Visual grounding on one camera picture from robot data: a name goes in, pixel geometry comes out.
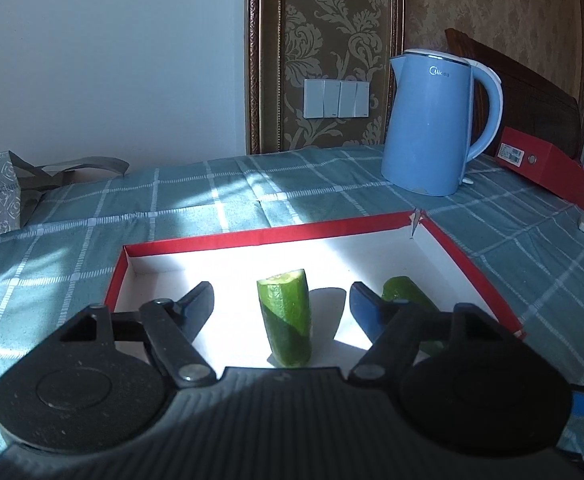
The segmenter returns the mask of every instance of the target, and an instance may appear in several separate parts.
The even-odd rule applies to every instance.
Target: red and white box
[[[506,127],[496,161],[584,210],[584,170],[552,143]]]
[[[105,304],[117,312],[137,310],[210,282],[214,312],[194,347],[219,376],[226,366],[271,367],[256,281],[294,269],[305,269],[310,288],[310,366],[349,372],[371,346],[349,311],[350,286],[363,282],[380,294],[393,276],[409,276],[442,311],[474,303],[522,335],[518,318],[487,278],[418,212],[125,246]]]

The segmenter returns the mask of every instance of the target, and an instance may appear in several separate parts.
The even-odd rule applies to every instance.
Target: patterned gray bag
[[[0,153],[0,234],[21,229],[43,193],[69,183],[70,171],[98,168],[123,175],[129,166],[120,158],[108,156],[87,156],[48,166],[32,166],[12,152]]]

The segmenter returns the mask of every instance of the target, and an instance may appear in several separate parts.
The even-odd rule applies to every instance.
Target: cucumber piece
[[[420,305],[427,312],[440,312],[427,294],[407,276],[396,276],[387,280],[383,285],[382,298],[386,301],[408,300]],[[443,351],[445,346],[446,343],[442,341],[423,341],[419,348],[431,357]]]
[[[267,340],[284,367],[305,366],[312,354],[310,291],[305,270],[292,270],[257,281]]]

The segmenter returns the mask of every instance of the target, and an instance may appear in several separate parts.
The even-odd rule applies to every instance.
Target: red box
[[[496,161],[584,210],[584,170],[552,143],[506,127]]]

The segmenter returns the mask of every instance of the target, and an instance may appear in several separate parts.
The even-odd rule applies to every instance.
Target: kettle spout
[[[392,70],[394,71],[394,76],[396,78],[396,83],[398,84],[401,79],[401,72],[403,71],[403,65],[405,65],[406,56],[396,56],[390,59],[392,63]]]

